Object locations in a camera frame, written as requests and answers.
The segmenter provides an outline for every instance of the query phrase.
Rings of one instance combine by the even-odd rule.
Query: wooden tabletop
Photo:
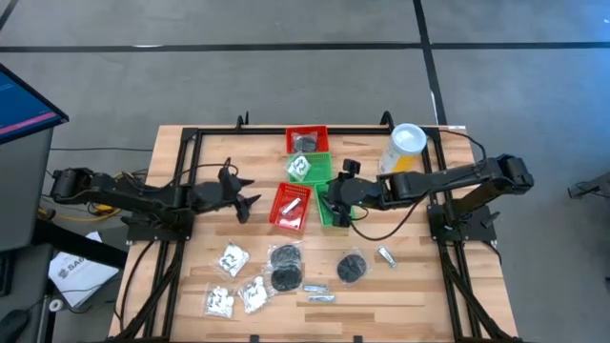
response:
[[[159,128],[148,184],[160,186],[172,179],[182,129],[182,126]],[[465,138],[449,133],[441,136],[448,168],[473,163]],[[283,169],[284,139],[283,135],[204,137],[199,163],[223,162],[230,156],[239,167],[239,177],[255,180],[242,194],[262,194],[262,197],[252,206],[250,220],[245,225],[237,222],[233,208],[197,217],[182,263],[171,341],[247,341],[251,334],[259,334],[261,341],[352,341],[354,335],[363,335],[365,341],[452,341],[437,245],[430,237],[426,217],[427,199],[419,204],[402,229],[380,243],[392,252],[398,263],[396,269],[391,269],[376,253],[378,242],[364,240],[351,229],[322,227],[314,199],[302,236],[274,228],[267,220],[277,185],[287,179]],[[375,179],[377,160],[387,143],[387,136],[331,135],[334,172],[340,171],[344,158],[352,158],[362,163],[360,177]],[[434,149],[430,151],[435,166]],[[423,172],[420,161],[416,169]],[[215,180],[217,173],[217,168],[200,169],[197,181]],[[455,191],[454,196],[461,197],[468,191]],[[391,231],[407,211],[371,211],[357,225],[367,235],[381,236]],[[220,276],[213,267],[230,240],[251,256],[233,282]],[[302,241],[304,250],[304,281],[329,284],[336,295],[335,303],[310,303],[305,292],[293,291],[275,296],[258,313],[245,314],[243,302],[236,298],[232,319],[204,316],[208,287],[238,285],[247,276],[261,271],[270,245],[295,240]],[[146,243],[131,246],[124,275],[129,275],[145,246]],[[127,299],[126,323],[150,294],[158,246],[155,243],[149,249],[135,272]],[[345,288],[336,275],[336,263],[352,247],[358,247],[373,261],[372,270],[355,285]],[[478,300],[501,328],[517,335],[498,257],[478,242],[466,244],[465,250]],[[123,296],[126,278],[119,299]],[[156,334],[161,331],[165,303],[165,297],[159,301]],[[458,303],[464,334],[469,334],[461,296]],[[110,334],[118,332],[118,320],[114,318]]]

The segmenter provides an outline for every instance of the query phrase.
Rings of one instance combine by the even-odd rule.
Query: red basket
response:
[[[269,222],[280,228],[302,231],[311,196],[311,188],[280,183],[275,194],[274,205],[271,207],[271,213],[269,213]],[[300,203],[288,214],[282,214],[282,209],[286,208],[296,198],[301,199]]]
[[[328,129],[323,126],[311,126],[311,127],[294,127],[286,129],[286,152],[293,153],[293,132],[305,134],[311,132],[317,132],[317,149],[316,152],[326,152],[329,150],[328,144]]]

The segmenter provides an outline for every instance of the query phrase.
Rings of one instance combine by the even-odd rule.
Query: monitor screen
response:
[[[67,118],[10,71],[0,70],[0,144],[61,124]]]

